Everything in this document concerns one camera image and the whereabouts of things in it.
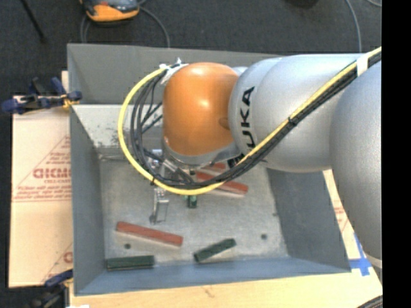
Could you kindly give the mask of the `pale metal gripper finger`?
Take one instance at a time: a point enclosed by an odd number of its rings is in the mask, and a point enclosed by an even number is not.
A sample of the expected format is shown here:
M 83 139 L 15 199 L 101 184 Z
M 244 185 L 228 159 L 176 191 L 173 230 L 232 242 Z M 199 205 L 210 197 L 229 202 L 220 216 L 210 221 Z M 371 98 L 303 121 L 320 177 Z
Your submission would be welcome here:
M 170 203 L 169 199 L 161 199 L 158 201 L 158 222 L 159 223 L 166 221 L 169 203 Z
M 160 189 L 158 187 L 153 189 L 153 207 L 152 213 L 149 216 L 149 222 L 151 225 L 156 224 L 157 222 L 157 215 L 158 215 L 158 206 L 159 206 L 159 198 L 160 198 Z

